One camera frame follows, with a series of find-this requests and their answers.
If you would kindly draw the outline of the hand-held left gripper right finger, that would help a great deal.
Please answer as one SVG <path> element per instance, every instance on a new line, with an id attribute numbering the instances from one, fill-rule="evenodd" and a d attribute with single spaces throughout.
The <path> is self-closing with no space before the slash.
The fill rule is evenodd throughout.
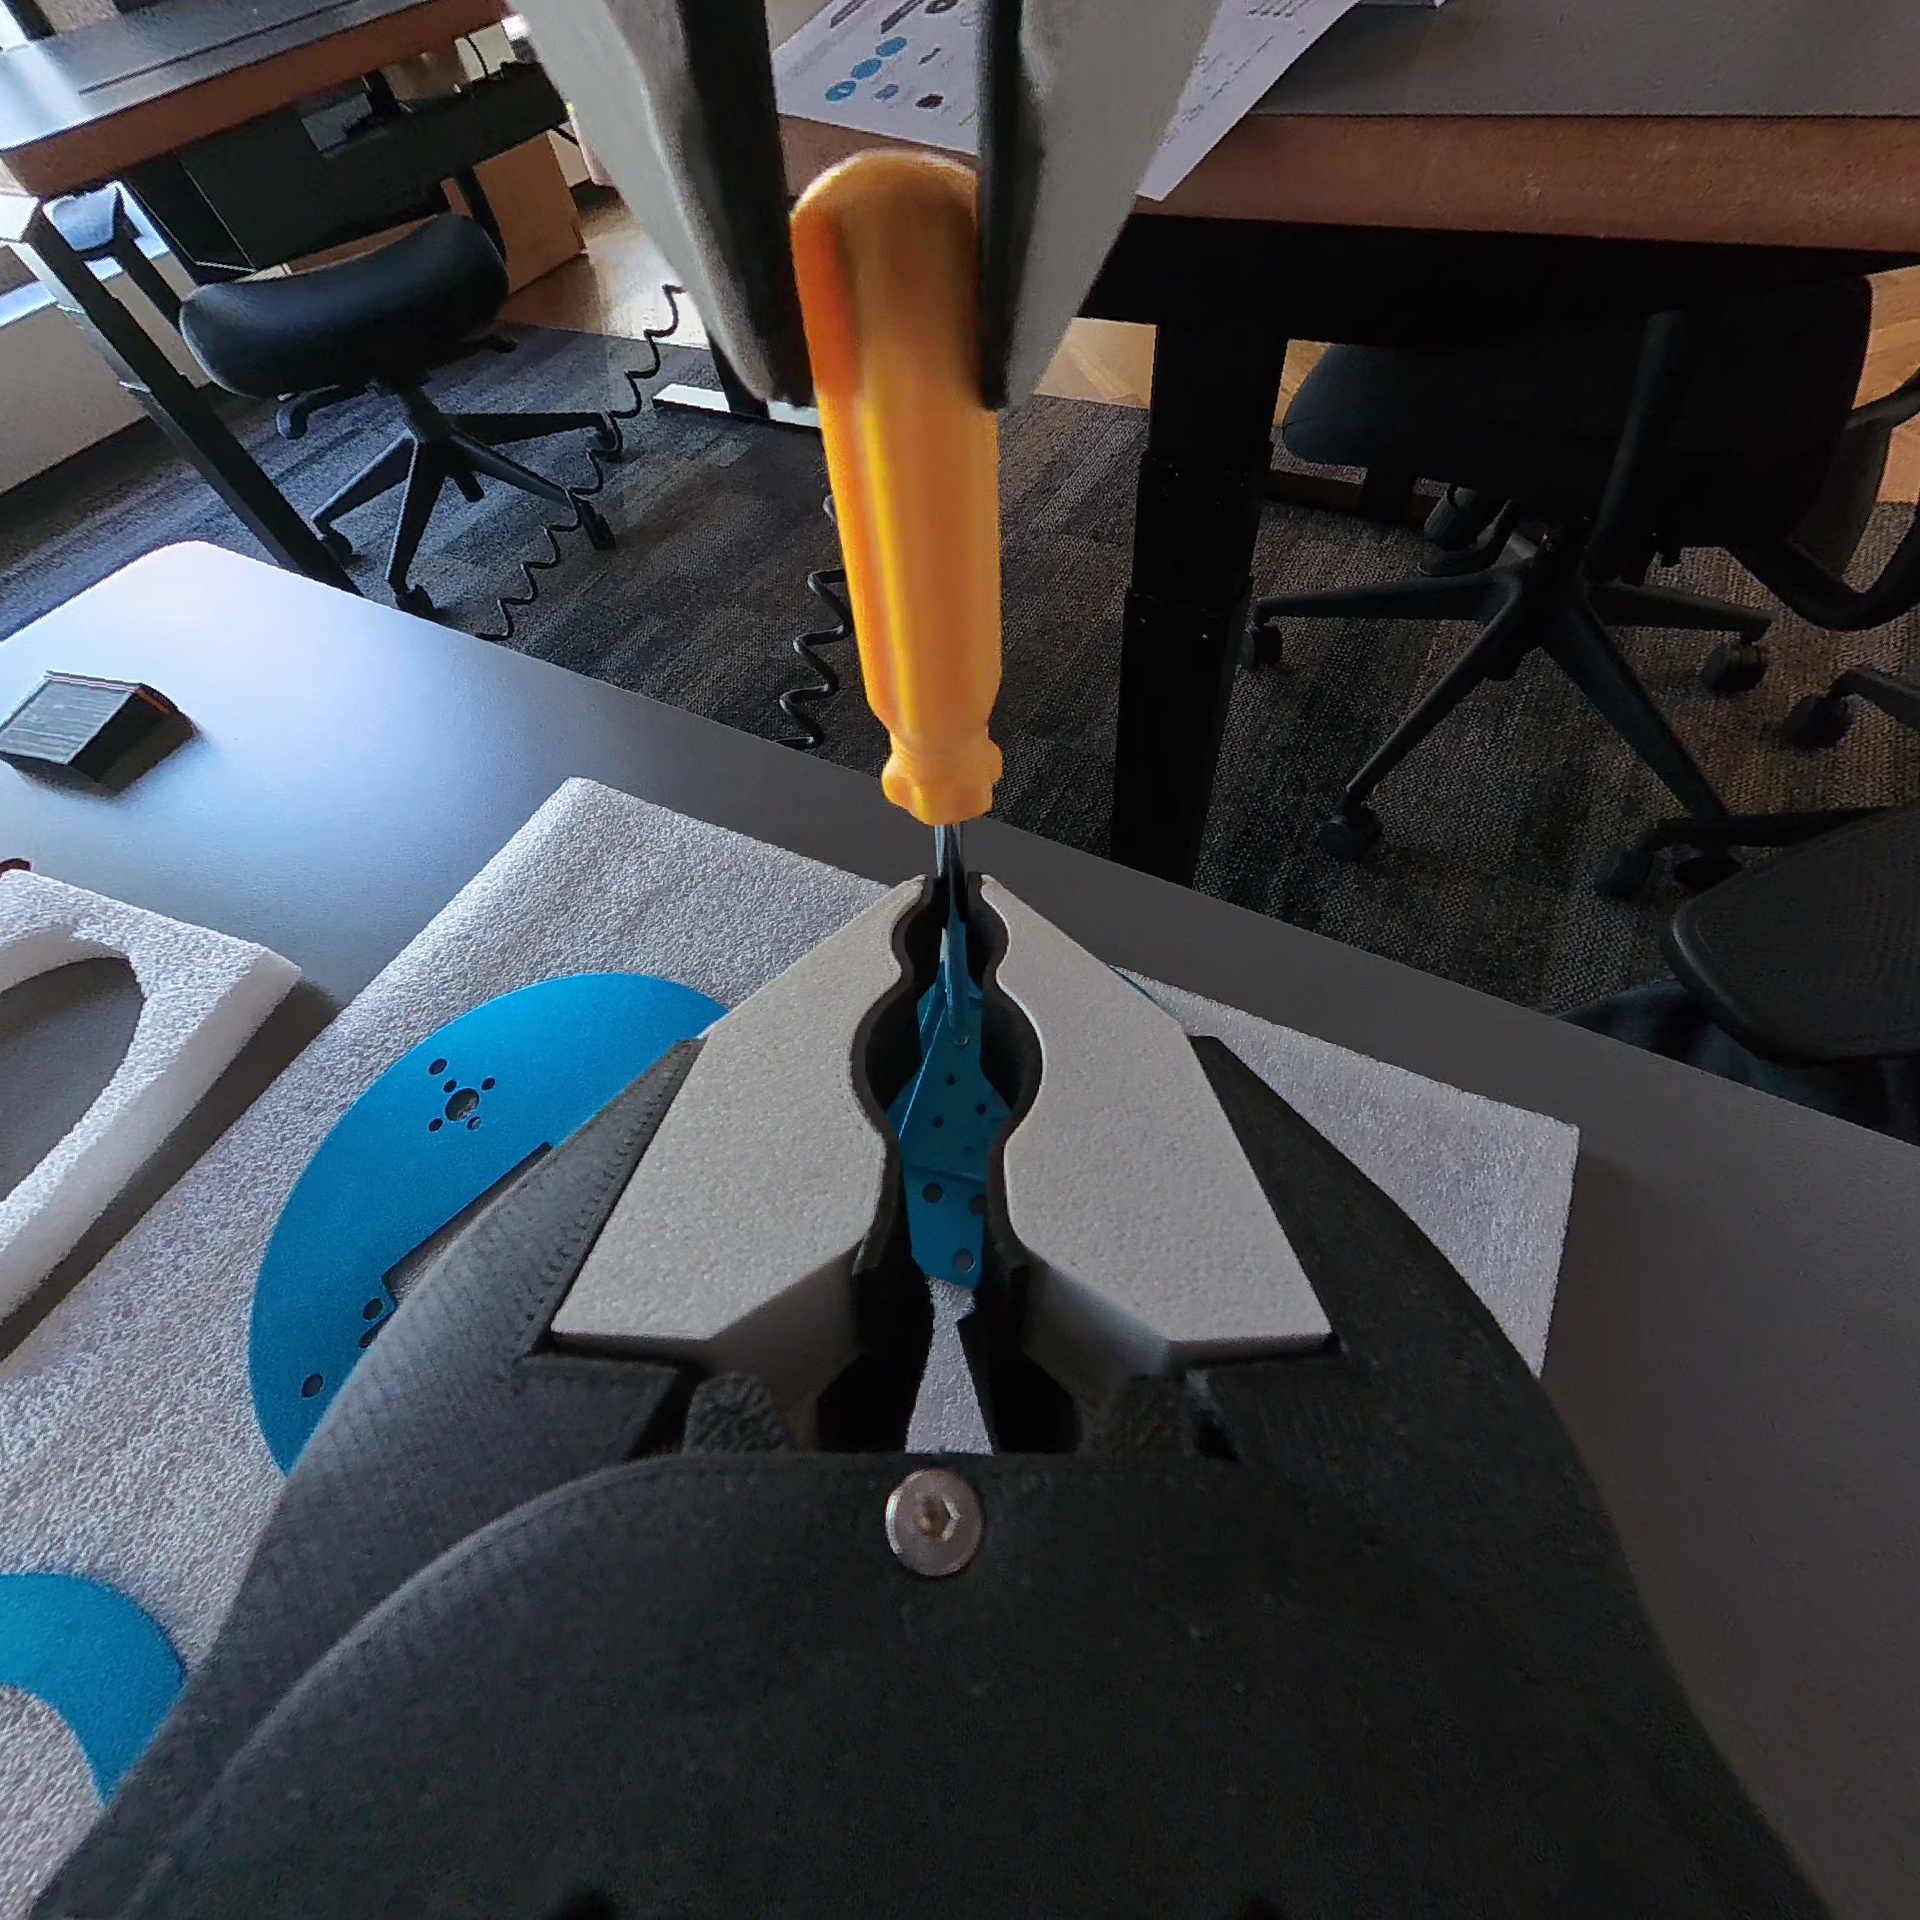
<path id="1" fill-rule="evenodd" d="M 1329 1314 L 1193 1040 L 976 879 L 995 1139 L 991 1255 L 963 1326 L 996 1441 L 1067 1441 L 1131 1376 L 1323 1350 Z"/>

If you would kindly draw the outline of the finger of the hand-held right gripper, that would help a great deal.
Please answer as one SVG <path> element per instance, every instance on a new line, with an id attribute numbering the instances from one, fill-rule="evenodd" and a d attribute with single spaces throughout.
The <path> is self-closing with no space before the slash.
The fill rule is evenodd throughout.
<path id="1" fill-rule="evenodd" d="M 987 2 L 979 40 L 986 405 L 1035 390 L 1129 218 L 1216 2 Z"/>
<path id="2" fill-rule="evenodd" d="M 764 2 L 520 2 L 618 191 L 759 399 L 811 397 Z"/>

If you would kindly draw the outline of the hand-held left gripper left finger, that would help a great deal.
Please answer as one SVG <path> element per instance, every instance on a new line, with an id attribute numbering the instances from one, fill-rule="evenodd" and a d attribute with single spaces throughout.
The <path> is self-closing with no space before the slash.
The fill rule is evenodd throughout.
<path id="1" fill-rule="evenodd" d="M 883 1104 L 939 941 L 898 883 L 701 1034 L 551 1320 L 565 1350 L 751 1374 L 825 1441 L 901 1441 L 931 1339 Z"/>

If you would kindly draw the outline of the blue perforated metal bracket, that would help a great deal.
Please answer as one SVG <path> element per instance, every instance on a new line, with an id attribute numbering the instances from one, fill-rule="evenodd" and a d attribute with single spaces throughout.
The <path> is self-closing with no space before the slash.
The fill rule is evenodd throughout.
<path id="1" fill-rule="evenodd" d="M 992 1139 L 1008 1107 L 979 1064 L 980 991 L 959 1019 L 938 976 L 920 1001 L 921 1058 L 887 1119 L 903 1157 L 911 1249 L 929 1280 L 971 1289 L 980 1277 Z"/>

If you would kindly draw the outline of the orange handled screwdriver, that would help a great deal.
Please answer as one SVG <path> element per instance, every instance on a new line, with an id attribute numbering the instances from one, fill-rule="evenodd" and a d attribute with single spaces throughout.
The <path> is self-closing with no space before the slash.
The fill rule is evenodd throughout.
<path id="1" fill-rule="evenodd" d="M 935 153 L 863 151 L 793 205 L 791 251 L 863 681 L 893 743 L 881 782 L 945 835 L 945 987 L 970 1033 L 959 826 L 992 806 L 1002 777 L 999 448 L 976 353 L 976 179 Z"/>

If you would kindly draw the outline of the black under-desk tray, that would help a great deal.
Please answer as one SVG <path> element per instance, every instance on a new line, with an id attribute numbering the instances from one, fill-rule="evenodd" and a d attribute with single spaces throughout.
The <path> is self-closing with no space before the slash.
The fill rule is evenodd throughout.
<path id="1" fill-rule="evenodd" d="M 563 115 L 543 69 L 508 63 L 466 91 L 376 109 L 327 147 L 288 105 L 133 163 L 121 179 L 192 274 L 235 277 L 433 216 L 447 179 Z"/>

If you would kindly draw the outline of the brown cardboard box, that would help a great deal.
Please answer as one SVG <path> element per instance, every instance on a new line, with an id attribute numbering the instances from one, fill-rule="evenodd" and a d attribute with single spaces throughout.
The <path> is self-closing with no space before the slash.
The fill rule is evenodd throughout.
<path id="1" fill-rule="evenodd" d="M 471 176 L 495 211 L 512 295 L 586 251 L 584 215 L 549 131 L 481 160 Z"/>

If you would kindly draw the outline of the blue slotted metal disc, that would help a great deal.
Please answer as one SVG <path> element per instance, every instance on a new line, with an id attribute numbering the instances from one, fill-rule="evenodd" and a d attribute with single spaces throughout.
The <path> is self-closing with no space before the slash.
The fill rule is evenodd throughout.
<path id="1" fill-rule="evenodd" d="M 251 1395 L 282 1470 L 453 1223 L 720 1015 L 659 976 L 556 976 L 449 1022 L 357 1096 L 293 1186 L 256 1275 Z"/>

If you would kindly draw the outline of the large white foam sheet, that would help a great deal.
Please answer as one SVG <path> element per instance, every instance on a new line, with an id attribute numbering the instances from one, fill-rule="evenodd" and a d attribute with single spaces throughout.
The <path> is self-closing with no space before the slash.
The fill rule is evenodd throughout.
<path id="1" fill-rule="evenodd" d="M 692 819 L 611 785 L 568 779 L 514 839 L 412 938 L 282 1075 L 272 1096 L 235 1121 L 226 1139 L 184 1176 L 149 1221 L 133 1230 L 90 1280 L 5 1359 L 5 1577 L 60 1573 L 130 1599 L 152 1615 L 175 1654 L 200 1667 L 243 1589 L 243 1573 L 282 1470 L 258 1424 L 250 1385 L 251 1309 L 267 1297 L 258 1269 L 297 1174 L 319 1157 L 353 1096 L 404 1049 L 466 1016 L 495 995 L 549 979 L 618 971 L 661 976 L 731 1007 L 817 941 L 881 898 L 881 883 L 748 834 Z M 1147 993 L 1195 1033 L 1223 1037 L 1360 1170 L 1404 1205 L 1463 1280 L 1490 1306 L 1528 1367 L 1546 1361 L 1552 1297 L 1563 1255 L 1577 1162 L 1577 1129 L 1484 1094 L 1449 1087 L 1391 1063 L 1265 1022 L 1187 990 L 1145 979 Z M 536 1633 L 525 1653 L 476 1642 L 466 1688 L 456 1686 L 456 1654 L 424 1653 L 428 1705 L 451 1707 L 449 1735 L 428 1735 L 425 1758 L 451 1759 L 453 1736 L 477 1728 L 483 1707 L 530 1710 L 536 1735 L 561 1735 L 561 1710 L 587 1702 L 587 1681 L 561 1677 L 561 1656 L 586 1654 L 589 1624 L 621 1630 L 601 1650 L 650 1653 L 625 1627 L 644 1624 L 643 1599 L 695 1597 L 698 1577 L 720 1577 L 720 1544 L 706 1522 L 731 1523 L 722 1496 L 692 1496 L 692 1519 L 633 1530 L 611 1495 L 571 1495 L 561 1519 L 508 1519 L 505 1550 L 464 1550 L 460 1538 L 498 1530 L 501 1513 L 544 1495 L 514 1493 L 505 1454 L 496 1470 L 505 1506 L 483 1471 L 481 1519 L 460 1519 L 441 1495 L 425 1519 L 403 1519 L 381 1493 L 425 1493 L 425 1467 L 396 1467 L 376 1451 L 365 1513 L 348 1519 L 400 1523 L 400 1559 L 425 1565 L 456 1552 L 477 1573 L 464 1610 L 483 1624 L 520 1603 Z M 433 1519 L 453 1534 L 421 1561 L 417 1530 Z M 656 1590 L 655 1573 L 665 1574 Z M 85 1841 L 108 1838 L 108 1815 L 130 1801 L 128 1766 L 112 1803 L 82 1777 L 79 1723 L 63 1723 L 53 1681 L 5 1681 L 5 1914 L 112 1914 L 125 1891 L 60 1889 L 80 1866 Z M 1164 1789 L 1144 1765 L 1128 1791 L 1145 1789 L 1144 1810 L 1071 1794 L 1050 1810 L 1015 1781 L 1015 1810 L 992 1816 L 986 1838 L 963 1839 L 961 1861 L 921 1891 L 889 1875 L 920 1872 L 905 1839 L 916 1838 L 921 1791 L 884 1829 L 881 1914 L 961 1914 L 976 1878 L 987 1914 L 1228 1914 L 1247 1897 L 1202 1889 L 1200 1866 L 1223 1865 L 1208 1843 L 1184 1843 L 1170 1797 L 1209 1741 L 1151 1735 L 1145 1759 L 1172 1766 Z"/>

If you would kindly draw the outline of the black saddle stool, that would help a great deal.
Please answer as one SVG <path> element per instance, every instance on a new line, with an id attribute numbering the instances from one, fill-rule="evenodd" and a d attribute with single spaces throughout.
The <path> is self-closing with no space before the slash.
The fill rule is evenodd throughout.
<path id="1" fill-rule="evenodd" d="M 488 231 L 441 211 L 376 251 L 283 279 L 201 286 L 181 309 L 181 330 L 203 369 L 229 393 L 280 399 L 280 432 L 299 438 L 312 413 L 360 393 L 386 393 L 404 432 L 313 515 L 329 554 L 351 554 L 339 519 L 403 488 L 386 579 L 400 608 L 429 617 L 429 597 L 410 583 L 429 513 L 447 481 L 468 499 L 492 474 L 557 506 L 571 496 L 514 456 L 511 441 L 593 429 L 601 449 L 619 434 L 608 415 L 447 415 L 428 394 L 434 368 L 498 344 L 488 334 L 511 296 L 503 253 Z"/>

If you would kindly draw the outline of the person's dark trousers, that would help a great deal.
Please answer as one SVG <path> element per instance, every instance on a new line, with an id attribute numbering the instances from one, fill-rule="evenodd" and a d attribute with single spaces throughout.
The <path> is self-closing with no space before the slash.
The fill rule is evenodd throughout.
<path id="1" fill-rule="evenodd" d="M 1769 1063 L 1723 1033 L 1673 976 L 1612 991 L 1556 1016 L 1633 1049 L 1749 1086 L 1769 1069 Z"/>

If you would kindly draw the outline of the white foam piece with cutout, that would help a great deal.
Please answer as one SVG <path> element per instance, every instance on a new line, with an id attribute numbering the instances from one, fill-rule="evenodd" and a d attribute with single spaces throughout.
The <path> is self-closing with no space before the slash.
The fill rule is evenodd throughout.
<path id="1" fill-rule="evenodd" d="M 280 953 L 35 872 L 5 879 L 7 990 L 90 958 L 141 1009 L 112 1079 L 5 1190 L 3 1309 L 28 1299 L 299 979 Z"/>

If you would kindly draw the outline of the black mesh office chair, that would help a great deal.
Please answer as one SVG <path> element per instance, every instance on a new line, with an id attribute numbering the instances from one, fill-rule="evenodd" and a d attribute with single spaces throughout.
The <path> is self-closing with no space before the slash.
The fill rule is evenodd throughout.
<path id="1" fill-rule="evenodd" d="M 1917 1053 L 1917 806 L 1791 848 L 1685 902 L 1672 971 L 1784 1064 Z"/>

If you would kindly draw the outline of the small black box red edge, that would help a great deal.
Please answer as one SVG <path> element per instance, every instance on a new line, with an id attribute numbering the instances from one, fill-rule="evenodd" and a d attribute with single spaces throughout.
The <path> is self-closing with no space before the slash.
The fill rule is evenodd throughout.
<path id="1" fill-rule="evenodd" d="M 192 734 L 192 719 L 147 683 L 53 671 L 5 717 L 3 761 L 43 782 L 121 793 Z"/>

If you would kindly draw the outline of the black desk leg frame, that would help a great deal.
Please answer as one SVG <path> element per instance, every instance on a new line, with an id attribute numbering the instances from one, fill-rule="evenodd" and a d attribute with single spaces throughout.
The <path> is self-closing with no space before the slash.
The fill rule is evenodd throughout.
<path id="1" fill-rule="evenodd" d="M 3 235 L 60 309 L 90 335 L 119 386 L 138 399 L 175 448 L 200 470 L 221 503 L 277 563 L 313 583 L 357 592 L 351 571 L 327 549 L 293 503 L 258 469 L 201 387 L 185 376 L 155 337 L 99 281 L 60 233 L 45 203 L 21 194 L 3 198 Z"/>

